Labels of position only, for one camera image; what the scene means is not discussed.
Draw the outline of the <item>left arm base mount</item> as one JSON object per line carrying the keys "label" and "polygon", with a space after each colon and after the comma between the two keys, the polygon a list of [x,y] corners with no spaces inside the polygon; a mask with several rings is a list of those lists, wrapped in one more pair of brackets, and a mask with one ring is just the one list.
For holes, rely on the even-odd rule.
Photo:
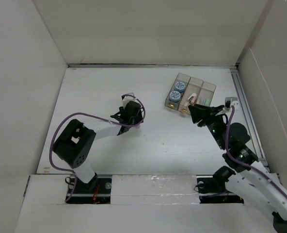
{"label": "left arm base mount", "polygon": [[97,175],[89,183],[83,183],[75,177],[65,178],[67,204],[110,204],[112,190],[112,175]]}

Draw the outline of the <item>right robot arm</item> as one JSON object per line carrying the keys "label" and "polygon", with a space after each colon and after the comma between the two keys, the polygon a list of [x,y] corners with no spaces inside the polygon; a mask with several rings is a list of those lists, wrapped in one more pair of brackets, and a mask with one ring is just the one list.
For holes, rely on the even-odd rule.
{"label": "right robot arm", "polygon": [[207,127],[225,153],[225,165],[209,183],[216,190],[231,192],[259,210],[278,233],[287,233],[287,190],[265,168],[246,143],[251,139],[244,125],[233,122],[234,105],[188,109],[194,124]]}

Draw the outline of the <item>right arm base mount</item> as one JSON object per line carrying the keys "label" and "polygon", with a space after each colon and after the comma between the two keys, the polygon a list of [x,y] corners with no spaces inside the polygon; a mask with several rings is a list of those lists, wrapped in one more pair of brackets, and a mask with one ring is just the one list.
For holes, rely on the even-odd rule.
{"label": "right arm base mount", "polygon": [[235,172],[223,166],[213,175],[197,175],[194,191],[199,194],[200,204],[244,204],[243,198],[226,190],[225,183]]}

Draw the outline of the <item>green highlighter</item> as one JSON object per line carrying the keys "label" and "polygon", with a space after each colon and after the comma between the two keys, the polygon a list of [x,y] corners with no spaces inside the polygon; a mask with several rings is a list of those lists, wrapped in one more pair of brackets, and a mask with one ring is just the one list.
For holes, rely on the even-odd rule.
{"label": "green highlighter", "polygon": [[210,106],[211,100],[210,99],[202,99],[201,104],[203,106]]}

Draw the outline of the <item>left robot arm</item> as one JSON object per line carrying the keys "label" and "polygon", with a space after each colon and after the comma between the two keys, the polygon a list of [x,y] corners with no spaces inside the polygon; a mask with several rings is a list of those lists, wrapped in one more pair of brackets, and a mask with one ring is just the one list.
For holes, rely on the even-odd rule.
{"label": "left robot arm", "polygon": [[60,171],[68,171],[80,180],[85,192],[96,188],[97,174],[91,168],[88,154],[92,144],[105,137],[118,136],[143,123],[145,108],[139,100],[129,100],[110,121],[86,113],[74,113],[64,119],[55,131],[50,148],[49,162]]}

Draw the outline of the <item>blue tape roll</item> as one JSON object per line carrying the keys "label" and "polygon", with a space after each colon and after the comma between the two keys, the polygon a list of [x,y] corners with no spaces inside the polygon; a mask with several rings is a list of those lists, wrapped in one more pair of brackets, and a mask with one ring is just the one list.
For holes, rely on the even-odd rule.
{"label": "blue tape roll", "polygon": [[169,100],[172,102],[180,102],[181,93],[179,91],[173,90],[169,94]]}
{"label": "blue tape roll", "polygon": [[183,93],[183,92],[185,92],[186,87],[187,87],[187,86],[186,86],[186,84],[185,84],[184,82],[178,81],[178,82],[176,82],[175,85],[174,85],[174,90],[177,91],[177,92],[179,92],[179,93]]}

